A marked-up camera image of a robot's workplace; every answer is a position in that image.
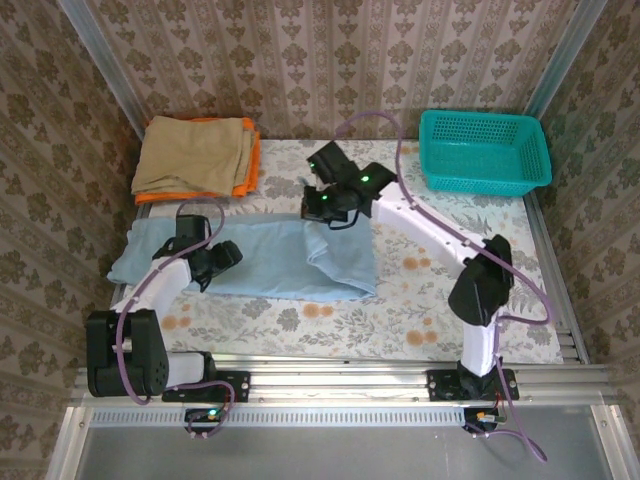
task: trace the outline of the patterned fabric surface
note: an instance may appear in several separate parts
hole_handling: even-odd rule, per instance
[[[544,115],[540,194],[591,359],[608,363],[640,452],[640,4],[609,1]]]
[[[243,199],[224,200],[226,212],[298,212],[302,198],[298,179],[311,179],[305,159],[324,143],[264,141],[258,191]],[[347,141],[341,146],[361,164],[376,161],[395,170],[394,141]],[[430,192],[417,152],[417,142],[407,142],[403,163],[412,191],[471,231],[507,237],[514,249],[514,264],[542,284],[522,200]],[[153,206],[150,215],[174,215],[175,209],[176,204]],[[213,215],[215,207],[187,206],[185,211]],[[374,298],[315,304],[186,292],[161,321],[165,344],[168,349],[224,353],[459,359],[462,322],[446,301],[454,281],[428,251],[393,228],[374,224],[374,244],[378,268]],[[509,309],[544,318],[535,294],[519,284],[512,290]],[[509,362],[562,362],[553,327],[531,329],[510,323],[501,351]]]
[[[0,1],[0,477],[44,478],[137,140],[55,2]]]
[[[521,113],[577,0],[87,0],[147,121],[242,116],[270,138],[330,138],[385,109]],[[389,138],[371,119],[358,138]]]

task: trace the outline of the plastic basket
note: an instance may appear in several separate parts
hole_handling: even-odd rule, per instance
[[[420,163],[432,190],[516,197],[551,182],[540,122],[523,115],[428,110]]]

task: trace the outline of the wall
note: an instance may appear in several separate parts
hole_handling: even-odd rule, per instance
[[[577,1],[87,3],[146,121],[247,115],[271,138],[328,138],[385,109],[416,138],[426,108],[522,112]]]
[[[640,451],[640,4],[609,1],[542,123],[547,228],[592,361]]]
[[[1,1],[1,478],[46,472],[132,219],[132,134],[56,2]]]

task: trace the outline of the blue cloth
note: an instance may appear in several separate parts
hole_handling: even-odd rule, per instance
[[[212,219],[212,228],[216,225]],[[164,217],[133,222],[128,245],[107,278],[137,284],[175,227],[175,219]],[[235,242],[243,259],[214,278],[207,292],[315,302],[375,295],[373,235],[366,217],[352,228],[331,231],[294,214],[235,215],[226,219],[214,243],[224,240]]]

